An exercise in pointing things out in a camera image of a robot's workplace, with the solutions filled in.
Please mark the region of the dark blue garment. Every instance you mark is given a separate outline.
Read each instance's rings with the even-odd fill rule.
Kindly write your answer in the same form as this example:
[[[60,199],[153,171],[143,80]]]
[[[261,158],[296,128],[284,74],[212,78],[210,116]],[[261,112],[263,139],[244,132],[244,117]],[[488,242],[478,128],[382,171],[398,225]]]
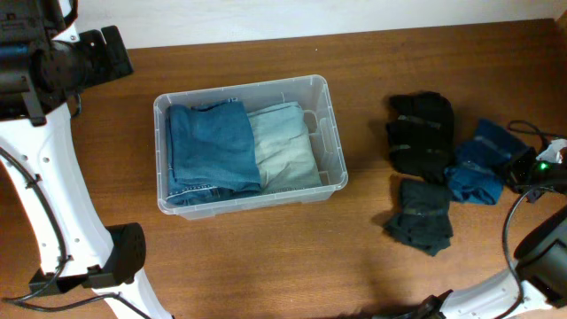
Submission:
[[[503,192],[501,170],[528,146],[505,128],[481,119],[473,137],[454,151],[454,164],[444,171],[452,200],[459,203],[495,205]]]

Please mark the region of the light blue jeans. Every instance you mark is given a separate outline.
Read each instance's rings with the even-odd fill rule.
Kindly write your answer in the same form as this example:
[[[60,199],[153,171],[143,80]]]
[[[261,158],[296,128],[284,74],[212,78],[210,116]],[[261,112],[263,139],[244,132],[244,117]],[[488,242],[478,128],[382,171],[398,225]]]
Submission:
[[[249,113],[248,119],[263,194],[322,185],[299,103],[272,105]]]

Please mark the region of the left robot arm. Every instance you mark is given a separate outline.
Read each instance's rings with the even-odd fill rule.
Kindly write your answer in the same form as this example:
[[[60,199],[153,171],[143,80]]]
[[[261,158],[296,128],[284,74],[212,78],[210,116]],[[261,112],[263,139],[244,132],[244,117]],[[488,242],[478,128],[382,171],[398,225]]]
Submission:
[[[119,318],[165,318],[144,272],[136,222],[105,226],[92,204],[72,139],[84,90],[132,73],[117,27],[78,33],[75,1],[1,4],[1,163],[19,195],[41,265],[13,306],[77,286]]]

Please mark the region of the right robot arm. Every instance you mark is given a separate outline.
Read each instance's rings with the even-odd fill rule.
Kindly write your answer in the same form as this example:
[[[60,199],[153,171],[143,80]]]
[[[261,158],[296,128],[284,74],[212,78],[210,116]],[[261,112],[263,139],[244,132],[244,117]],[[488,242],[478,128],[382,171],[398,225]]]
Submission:
[[[506,180],[522,189],[522,196],[564,185],[564,179],[546,178],[548,168],[538,162],[533,148],[491,148],[472,143],[457,150],[456,168],[489,179]],[[388,220],[385,231],[403,245],[430,256],[450,245],[453,230],[448,209],[455,194],[446,186],[404,179],[399,187],[400,212]],[[566,304],[566,212],[561,210],[509,250],[503,237],[502,250],[508,263],[504,272],[465,291],[434,297],[413,313],[413,318],[459,318],[467,314],[482,318],[507,318],[522,309],[530,289],[553,307]]]

